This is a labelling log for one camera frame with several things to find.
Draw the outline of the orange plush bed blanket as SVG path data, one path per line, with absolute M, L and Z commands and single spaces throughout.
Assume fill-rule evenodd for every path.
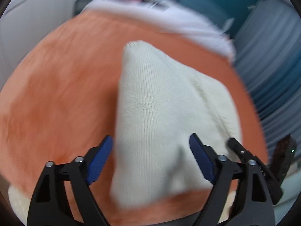
M 32 195 L 47 161 L 70 162 L 106 135 L 115 142 L 123 50 L 144 41 L 221 82 L 238 111 L 241 144 L 268 161 L 254 104 L 224 56 L 160 27 L 109 12 L 85 10 L 43 38 L 1 90 L 1 175 Z M 111 195 L 113 153 L 92 194 L 111 225 L 146 225 L 201 209 L 209 190 L 193 190 L 124 208 Z

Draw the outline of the beige fluffy rug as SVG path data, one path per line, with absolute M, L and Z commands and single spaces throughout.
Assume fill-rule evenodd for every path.
M 8 198 L 14 214 L 24 225 L 27 225 L 31 195 L 23 193 L 13 185 L 9 185 Z

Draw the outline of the cream knit sweater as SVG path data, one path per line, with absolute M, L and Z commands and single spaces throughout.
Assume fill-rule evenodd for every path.
M 212 185 L 192 154 L 197 134 L 215 152 L 233 158 L 226 142 L 242 140 L 228 89 L 144 41 L 123 50 L 111 195 L 124 208 Z

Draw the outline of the grey blue striped curtain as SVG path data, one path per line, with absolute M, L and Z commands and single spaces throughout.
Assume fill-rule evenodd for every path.
M 269 155 L 288 134 L 300 144 L 300 16 L 289 2 L 259 1 L 234 45 L 234 66 L 256 106 Z

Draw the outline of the pale pink duvet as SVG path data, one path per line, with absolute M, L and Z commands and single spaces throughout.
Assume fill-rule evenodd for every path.
M 236 50 L 232 40 L 208 17 L 171 0 L 158 3 L 128 0 L 92 0 L 84 8 L 123 15 L 158 26 L 166 33 L 180 34 L 233 63 Z

